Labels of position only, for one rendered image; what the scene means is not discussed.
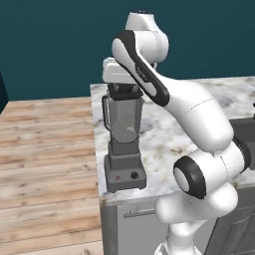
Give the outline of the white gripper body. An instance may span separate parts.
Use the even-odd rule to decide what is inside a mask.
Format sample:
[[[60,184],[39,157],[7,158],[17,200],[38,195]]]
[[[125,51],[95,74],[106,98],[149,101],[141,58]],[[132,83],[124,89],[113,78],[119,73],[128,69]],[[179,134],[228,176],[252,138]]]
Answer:
[[[113,57],[103,60],[103,81],[114,84],[135,84],[135,80]]]

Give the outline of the black blender lid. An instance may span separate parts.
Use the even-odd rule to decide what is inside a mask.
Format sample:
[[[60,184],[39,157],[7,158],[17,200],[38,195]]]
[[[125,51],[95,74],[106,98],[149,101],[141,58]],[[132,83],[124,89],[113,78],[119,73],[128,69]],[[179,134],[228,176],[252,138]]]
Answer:
[[[142,96],[142,91],[115,91],[113,87],[108,87],[109,94],[114,101],[136,100]]]

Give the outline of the grey clear blender jar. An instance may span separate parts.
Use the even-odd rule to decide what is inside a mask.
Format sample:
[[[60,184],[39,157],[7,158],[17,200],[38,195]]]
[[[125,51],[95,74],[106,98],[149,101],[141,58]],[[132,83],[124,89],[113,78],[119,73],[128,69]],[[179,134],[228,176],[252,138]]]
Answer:
[[[138,153],[139,130],[143,99],[115,101],[102,97],[105,128],[110,132],[113,155]]]

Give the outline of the grey blender base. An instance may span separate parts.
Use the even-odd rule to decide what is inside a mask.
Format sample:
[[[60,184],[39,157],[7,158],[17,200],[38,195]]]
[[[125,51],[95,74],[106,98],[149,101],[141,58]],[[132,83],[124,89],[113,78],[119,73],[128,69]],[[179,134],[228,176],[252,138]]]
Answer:
[[[107,191],[115,193],[118,190],[146,188],[146,173],[144,171],[140,153],[113,155],[110,152],[104,158]],[[137,179],[130,177],[131,173],[138,173]]]

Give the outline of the dark tall cabinet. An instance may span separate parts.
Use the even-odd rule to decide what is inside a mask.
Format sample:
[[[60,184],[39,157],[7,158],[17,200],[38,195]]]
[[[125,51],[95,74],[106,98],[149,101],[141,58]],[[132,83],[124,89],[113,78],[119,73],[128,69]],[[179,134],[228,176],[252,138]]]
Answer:
[[[8,94],[4,85],[2,74],[0,73],[0,115],[9,102]]]

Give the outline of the grey cupboard door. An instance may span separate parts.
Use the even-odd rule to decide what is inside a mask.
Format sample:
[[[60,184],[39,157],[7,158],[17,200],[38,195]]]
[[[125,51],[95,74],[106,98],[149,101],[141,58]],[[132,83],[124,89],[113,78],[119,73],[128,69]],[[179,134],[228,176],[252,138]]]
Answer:
[[[238,196],[236,209],[216,220],[204,255],[255,255],[255,186]]]

